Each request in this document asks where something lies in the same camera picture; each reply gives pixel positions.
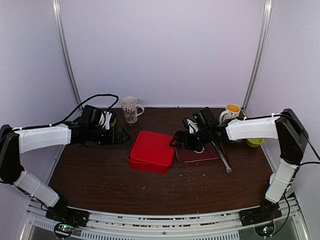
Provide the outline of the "red tin lid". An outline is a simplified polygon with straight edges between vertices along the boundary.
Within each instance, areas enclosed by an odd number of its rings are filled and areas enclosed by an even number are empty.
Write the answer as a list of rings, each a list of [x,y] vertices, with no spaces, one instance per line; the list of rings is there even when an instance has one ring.
[[[128,159],[168,168],[172,164],[175,150],[170,146],[172,139],[172,135],[142,130],[135,137]]]

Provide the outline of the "red tin box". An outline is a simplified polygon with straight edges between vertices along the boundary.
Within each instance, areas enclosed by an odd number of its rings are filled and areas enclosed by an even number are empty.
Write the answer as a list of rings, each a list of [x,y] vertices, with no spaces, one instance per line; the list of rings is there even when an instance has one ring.
[[[171,158],[169,161],[164,161],[163,164],[155,164],[155,163],[147,163],[138,160],[134,160],[131,158],[127,158],[128,164],[132,169],[152,172],[158,174],[166,174],[169,171],[169,168],[172,165],[173,159]]]

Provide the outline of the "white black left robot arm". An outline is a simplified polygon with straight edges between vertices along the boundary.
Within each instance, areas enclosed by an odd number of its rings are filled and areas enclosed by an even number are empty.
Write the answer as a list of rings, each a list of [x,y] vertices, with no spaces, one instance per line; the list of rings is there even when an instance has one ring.
[[[74,219],[67,200],[21,165],[21,154],[53,146],[92,142],[100,146],[122,145],[130,140],[127,131],[116,128],[116,113],[86,105],[73,121],[63,120],[44,126],[0,128],[0,180],[38,200],[61,222]]]

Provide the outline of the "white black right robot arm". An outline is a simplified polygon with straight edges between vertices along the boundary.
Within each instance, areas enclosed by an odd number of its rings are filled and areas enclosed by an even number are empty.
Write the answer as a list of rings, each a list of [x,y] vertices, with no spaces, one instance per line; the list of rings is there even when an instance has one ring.
[[[184,131],[177,131],[169,145],[201,152],[208,143],[246,140],[275,139],[280,146],[280,163],[270,176],[269,187],[259,207],[242,210],[243,223],[255,220],[265,222],[279,217],[279,201],[293,183],[308,144],[309,134],[295,112],[286,108],[281,113],[260,117],[236,117],[224,121],[217,119],[209,107],[184,118]]]

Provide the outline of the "metal serving tongs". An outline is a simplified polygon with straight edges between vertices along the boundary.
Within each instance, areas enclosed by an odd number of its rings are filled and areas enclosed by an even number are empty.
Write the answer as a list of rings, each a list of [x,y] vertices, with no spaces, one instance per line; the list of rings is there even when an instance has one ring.
[[[230,174],[233,170],[232,170],[230,164],[228,163],[224,153],[222,152],[220,145],[218,143],[215,143],[214,141],[212,141],[211,144],[213,145],[213,147],[215,148],[216,152],[218,153],[221,161],[223,162],[223,164],[225,166],[226,173]]]

